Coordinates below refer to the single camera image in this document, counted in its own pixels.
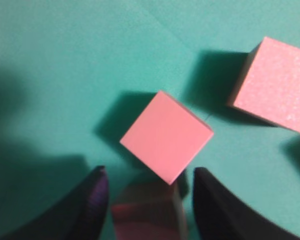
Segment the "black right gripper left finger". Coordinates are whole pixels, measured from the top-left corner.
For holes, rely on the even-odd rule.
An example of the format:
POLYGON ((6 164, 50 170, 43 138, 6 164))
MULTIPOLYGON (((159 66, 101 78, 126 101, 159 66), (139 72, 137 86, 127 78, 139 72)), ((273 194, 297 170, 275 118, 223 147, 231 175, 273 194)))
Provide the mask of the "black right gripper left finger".
POLYGON ((0 240, 97 240, 108 205, 108 175, 104 166, 97 166, 66 197, 0 240))

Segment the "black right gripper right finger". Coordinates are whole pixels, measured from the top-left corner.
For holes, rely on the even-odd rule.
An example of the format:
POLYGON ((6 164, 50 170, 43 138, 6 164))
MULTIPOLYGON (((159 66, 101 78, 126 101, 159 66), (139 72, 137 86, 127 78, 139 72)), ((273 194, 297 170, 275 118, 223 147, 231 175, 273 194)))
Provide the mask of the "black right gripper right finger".
POLYGON ((192 205, 204 240, 300 240, 245 204, 205 167, 194 169, 192 205))

